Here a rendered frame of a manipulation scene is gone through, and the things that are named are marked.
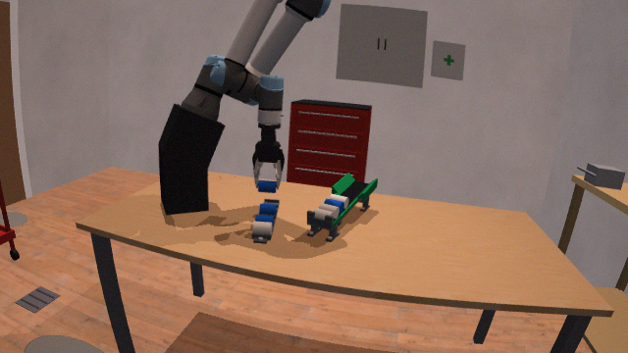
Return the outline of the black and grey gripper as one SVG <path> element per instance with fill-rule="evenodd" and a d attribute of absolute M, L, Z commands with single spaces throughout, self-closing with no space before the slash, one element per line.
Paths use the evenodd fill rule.
<path fill-rule="evenodd" d="M 276 186 L 278 190 L 281 183 L 285 156 L 283 149 L 280 149 L 280 142 L 275 140 L 274 129 L 281 128 L 281 124 L 265 126 L 258 123 L 258 127 L 262 128 L 261 140 L 256 143 L 255 152 L 252 157 L 255 186 L 256 188 L 258 187 L 260 168 L 263 166 L 263 162 L 274 163 L 273 165 L 274 168 L 276 168 L 277 177 Z"/>

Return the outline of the black flat bar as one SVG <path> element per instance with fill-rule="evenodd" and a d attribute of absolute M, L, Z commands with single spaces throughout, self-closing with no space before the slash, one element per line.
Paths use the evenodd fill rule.
<path fill-rule="evenodd" d="M 310 225 L 324 227 L 328 229 L 333 228 L 333 222 L 328 222 L 328 221 L 325 221 L 325 219 L 318 218 L 318 217 L 312 218 L 312 217 L 307 216 L 307 223 Z"/>

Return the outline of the blue plastic bar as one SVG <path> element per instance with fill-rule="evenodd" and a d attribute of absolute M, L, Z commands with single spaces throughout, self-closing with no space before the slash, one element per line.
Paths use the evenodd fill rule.
<path fill-rule="evenodd" d="M 255 222 L 273 222 L 274 216 L 256 215 Z"/>
<path fill-rule="evenodd" d="M 276 215 L 277 205 L 275 204 L 261 204 L 259 208 L 259 214 Z"/>
<path fill-rule="evenodd" d="M 328 204 L 328 205 L 333 205 L 333 206 L 339 207 L 340 208 L 340 214 L 342 213 L 343 208 L 344 208 L 344 203 L 343 202 L 337 201 L 337 200 L 333 200 L 333 199 L 329 199 L 329 198 L 327 198 L 325 200 L 324 204 Z"/>
<path fill-rule="evenodd" d="M 258 192 L 276 193 L 276 182 L 271 180 L 259 180 Z"/>

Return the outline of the white short plastic bar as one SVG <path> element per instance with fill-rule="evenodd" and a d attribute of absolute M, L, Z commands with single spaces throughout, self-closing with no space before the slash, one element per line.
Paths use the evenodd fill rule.
<path fill-rule="evenodd" d="M 272 235 L 272 223 L 253 222 L 252 232 Z"/>
<path fill-rule="evenodd" d="M 347 208 L 348 205 L 348 197 L 344 197 L 344 196 L 339 196 L 339 195 L 335 195 L 335 194 L 331 194 L 329 199 L 333 199 L 333 200 L 337 200 L 337 201 L 341 201 L 344 203 L 344 208 Z"/>

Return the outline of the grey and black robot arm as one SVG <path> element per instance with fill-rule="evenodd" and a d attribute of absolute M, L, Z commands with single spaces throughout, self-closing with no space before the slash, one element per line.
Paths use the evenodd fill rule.
<path fill-rule="evenodd" d="M 217 122 L 220 102 L 226 94 L 250 106 L 259 104 L 259 124 L 271 126 L 282 122 L 284 78 L 270 76 L 270 72 L 304 24 L 321 18 L 331 4 L 331 0 L 287 0 L 285 12 L 247 63 L 277 5 L 283 1 L 254 1 L 227 56 L 207 58 L 182 108 Z"/>

